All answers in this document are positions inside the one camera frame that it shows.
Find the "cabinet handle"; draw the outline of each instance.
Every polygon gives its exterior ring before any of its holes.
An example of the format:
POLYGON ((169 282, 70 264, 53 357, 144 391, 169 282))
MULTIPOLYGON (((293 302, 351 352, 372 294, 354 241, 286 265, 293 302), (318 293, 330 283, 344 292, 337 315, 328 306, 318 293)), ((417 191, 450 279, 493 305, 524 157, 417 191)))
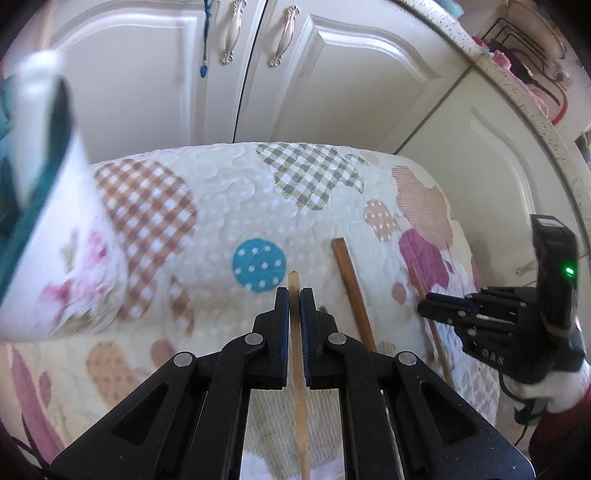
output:
POLYGON ((273 69, 279 66, 281 57, 290 46, 291 40, 294 37, 294 31, 296 30, 296 17, 298 13, 300 13, 300 10, 295 5, 285 9, 285 28, 281 34, 277 51, 269 58, 269 67, 273 69))
POLYGON ((246 6, 246 0, 235 0, 233 3, 234 14, 232 15, 232 22, 228 28, 228 34, 226 35, 226 50, 222 53, 220 61, 224 65, 232 63, 234 59, 234 47, 238 42, 238 35, 240 34, 240 27, 242 26, 242 14, 244 13, 244 7, 246 6))

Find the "polka dot fabric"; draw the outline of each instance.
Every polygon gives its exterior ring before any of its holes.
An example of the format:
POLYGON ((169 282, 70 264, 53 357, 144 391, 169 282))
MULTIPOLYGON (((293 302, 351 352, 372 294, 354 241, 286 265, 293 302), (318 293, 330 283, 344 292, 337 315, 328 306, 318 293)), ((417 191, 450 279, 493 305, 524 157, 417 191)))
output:
POLYGON ((252 238, 234 252, 232 271, 247 290, 273 290, 285 277, 285 255, 273 242, 252 238))

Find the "cabinet door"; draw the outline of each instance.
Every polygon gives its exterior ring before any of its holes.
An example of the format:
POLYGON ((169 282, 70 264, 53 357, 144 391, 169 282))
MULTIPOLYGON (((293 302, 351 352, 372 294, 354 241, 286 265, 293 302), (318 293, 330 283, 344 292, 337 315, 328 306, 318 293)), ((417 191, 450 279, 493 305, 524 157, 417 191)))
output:
MULTIPOLYGON (((518 286, 536 271, 530 213, 554 215, 580 239, 551 160, 505 98, 478 73, 463 79, 400 151, 441 185, 487 285, 518 286)), ((579 242, 579 254, 584 253, 579 242)), ((580 285, 589 283, 587 261, 580 285)))
MULTIPOLYGON (((234 7, 231 0, 213 2, 209 71, 201 78, 202 0, 58 2, 52 44, 66 54, 65 76, 90 159, 232 142, 263 7, 264 0, 243 7, 233 61, 223 64, 234 7)), ((32 47, 38 17, 7 54, 7 73, 32 47)))
POLYGON ((438 34, 388 0, 269 0, 235 141, 393 153, 466 67, 438 34), (273 68, 292 5, 299 10, 293 39, 273 68))

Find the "countertop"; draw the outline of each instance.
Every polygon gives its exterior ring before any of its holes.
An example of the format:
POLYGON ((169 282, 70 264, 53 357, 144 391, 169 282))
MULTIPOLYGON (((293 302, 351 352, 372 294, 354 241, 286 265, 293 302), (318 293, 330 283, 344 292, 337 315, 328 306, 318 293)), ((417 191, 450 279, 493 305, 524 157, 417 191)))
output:
POLYGON ((490 79, 529 124, 540 143, 546 148, 554 168, 561 177, 571 203, 577 206, 578 221, 590 250, 591 238, 591 172, 579 159, 572 157, 566 143, 528 93, 476 45, 460 23, 433 0, 391 0, 405 8, 437 31, 458 49, 477 70, 490 79))

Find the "teal fabric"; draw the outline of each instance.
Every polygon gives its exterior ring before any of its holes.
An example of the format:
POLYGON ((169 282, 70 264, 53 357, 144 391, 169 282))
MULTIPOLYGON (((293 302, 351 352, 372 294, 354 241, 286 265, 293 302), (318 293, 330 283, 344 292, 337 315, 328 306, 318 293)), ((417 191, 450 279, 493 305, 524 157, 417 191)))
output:
POLYGON ((46 204, 60 167, 66 156, 72 134, 68 93, 64 81, 60 81, 51 114, 48 156, 29 205, 22 210, 18 221, 0 254, 0 304, 10 286, 22 253, 27 246, 37 219, 46 204))
POLYGON ((0 254, 18 219, 17 197, 10 163, 12 129, 12 87, 14 77, 0 80, 0 254))

